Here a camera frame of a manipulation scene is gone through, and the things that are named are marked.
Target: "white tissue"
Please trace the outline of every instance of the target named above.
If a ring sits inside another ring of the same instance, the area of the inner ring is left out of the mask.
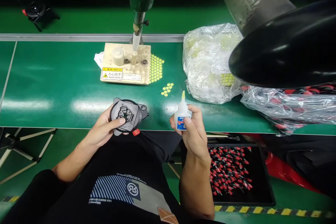
[[[103,57],[104,57],[104,52],[100,52],[94,55],[94,60],[97,63],[97,65],[100,67],[100,69],[103,69]]]

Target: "person's left hand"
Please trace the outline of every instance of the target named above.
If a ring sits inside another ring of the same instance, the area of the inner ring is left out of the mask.
[[[113,104],[105,110],[98,118],[95,125],[90,129],[89,133],[83,139],[83,142],[94,147],[101,147],[107,143],[107,141],[112,137],[113,130],[115,128],[123,125],[126,120],[125,118],[116,119],[110,121],[110,112]]]

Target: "yellow and black hazard tape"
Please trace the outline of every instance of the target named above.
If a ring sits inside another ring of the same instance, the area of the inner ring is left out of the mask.
[[[11,202],[14,203],[16,202],[18,199],[20,198],[20,196],[7,196],[5,197],[2,202]]]
[[[329,211],[309,211],[290,208],[271,208],[261,206],[215,206],[215,211],[221,212],[239,212],[241,214],[268,214],[268,215],[283,215],[283,216],[299,216],[312,218],[335,218],[335,214]]]

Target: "tripod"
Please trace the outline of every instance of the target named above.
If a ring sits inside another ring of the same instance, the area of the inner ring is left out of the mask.
[[[30,167],[36,165],[40,161],[41,157],[43,156],[44,152],[46,151],[51,139],[53,138],[53,136],[54,136],[54,134],[56,133],[56,130],[57,130],[57,129],[53,128],[53,129],[48,129],[48,130],[41,131],[41,132],[38,132],[38,133],[34,133],[34,134],[31,134],[31,135],[27,135],[27,136],[24,136],[24,137],[23,136],[18,137],[18,134],[20,133],[21,129],[22,128],[18,128],[16,130],[16,132],[14,133],[14,135],[11,135],[11,134],[5,132],[4,128],[0,128],[0,145],[3,145],[1,148],[7,148],[5,153],[0,158],[0,168],[2,167],[2,165],[4,164],[4,162],[6,161],[6,159],[8,158],[9,154],[12,151],[15,151],[15,152],[19,153],[21,156],[23,156],[23,157],[27,158],[28,160],[32,161],[32,163],[29,164],[28,166],[22,168],[21,170],[15,172],[14,174],[10,175],[9,177],[5,178],[4,180],[0,181],[0,184],[5,183],[6,181],[8,181],[11,178],[15,177],[16,175],[20,174],[21,172],[24,172],[25,170],[29,169]],[[39,156],[37,158],[35,158],[35,157],[29,155],[28,153],[24,152],[18,146],[18,143],[20,141],[27,140],[27,139],[30,139],[30,138],[33,138],[33,137],[37,137],[39,135],[47,134],[49,132],[51,132],[51,135],[50,135],[49,139],[47,140],[46,144],[44,145],[41,153],[39,154]]]

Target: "hand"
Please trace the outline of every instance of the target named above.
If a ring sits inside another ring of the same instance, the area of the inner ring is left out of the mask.
[[[184,118],[184,125],[186,131],[177,130],[174,122],[174,115],[169,119],[171,127],[183,138],[183,142],[188,151],[192,152],[195,156],[201,159],[208,159],[208,138],[205,132],[202,111],[193,106],[188,105],[188,109],[192,112],[191,118]]]
[[[123,125],[125,118],[110,121],[110,112],[113,104],[105,110],[98,118],[96,124],[90,129],[83,142],[94,147],[101,147],[112,137],[113,130]]]

